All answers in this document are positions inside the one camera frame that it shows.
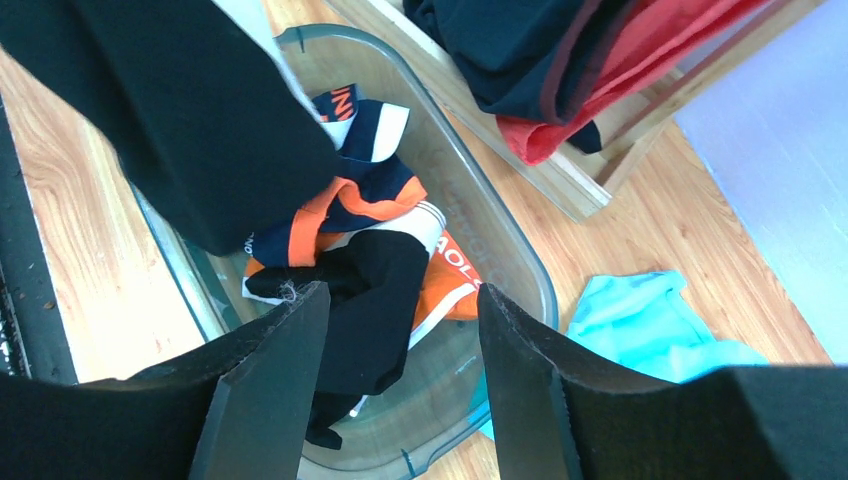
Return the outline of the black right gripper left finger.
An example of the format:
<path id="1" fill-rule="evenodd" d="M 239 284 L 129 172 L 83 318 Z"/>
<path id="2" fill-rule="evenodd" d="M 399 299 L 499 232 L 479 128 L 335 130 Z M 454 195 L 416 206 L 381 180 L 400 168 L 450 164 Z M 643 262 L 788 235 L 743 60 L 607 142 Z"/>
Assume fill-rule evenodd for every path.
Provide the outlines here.
<path id="1" fill-rule="evenodd" d="M 5 479 L 294 479 L 327 286 L 125 380 L 1 379 Z"/>

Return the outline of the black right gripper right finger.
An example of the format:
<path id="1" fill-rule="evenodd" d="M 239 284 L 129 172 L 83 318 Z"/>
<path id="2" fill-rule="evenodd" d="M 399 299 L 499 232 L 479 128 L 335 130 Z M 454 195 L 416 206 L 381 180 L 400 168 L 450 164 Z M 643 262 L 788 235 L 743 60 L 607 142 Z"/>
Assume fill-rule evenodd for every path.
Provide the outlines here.
<path id="1" fill-rule="evenodd" d="M 843 367 L 724 367 L 673 384 L 591 352 L 493 285 L 478 311 L 505 479 L 847 475 Z"/>

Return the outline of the navy orange boxer underwear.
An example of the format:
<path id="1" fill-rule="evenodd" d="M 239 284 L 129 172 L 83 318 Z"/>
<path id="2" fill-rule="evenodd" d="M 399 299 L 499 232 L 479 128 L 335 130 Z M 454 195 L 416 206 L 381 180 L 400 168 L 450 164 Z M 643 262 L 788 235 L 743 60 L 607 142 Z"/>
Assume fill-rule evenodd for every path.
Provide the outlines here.
<path id="1" fill-rule="evenodd" d="M 426 199 L 397 155 L 409 108 L 368 99 L 356 84 L 312 102 L 341 157 L 341 173 L 292 219 L 248 237 L 247 276 L 269 267 L 312 267 L 342 235 L 398 218 Z"/>

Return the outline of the black cream-band underwear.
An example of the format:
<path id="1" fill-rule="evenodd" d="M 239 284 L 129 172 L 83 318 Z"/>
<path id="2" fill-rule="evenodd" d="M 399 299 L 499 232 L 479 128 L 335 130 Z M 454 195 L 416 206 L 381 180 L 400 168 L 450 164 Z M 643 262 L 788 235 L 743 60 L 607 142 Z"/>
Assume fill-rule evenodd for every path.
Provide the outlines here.
<path id="1" fill-rule="evenodd" d="M 259 1 L 5 1 L 1 45 L 209 253 L 290 220 L 340 173 Z"/>

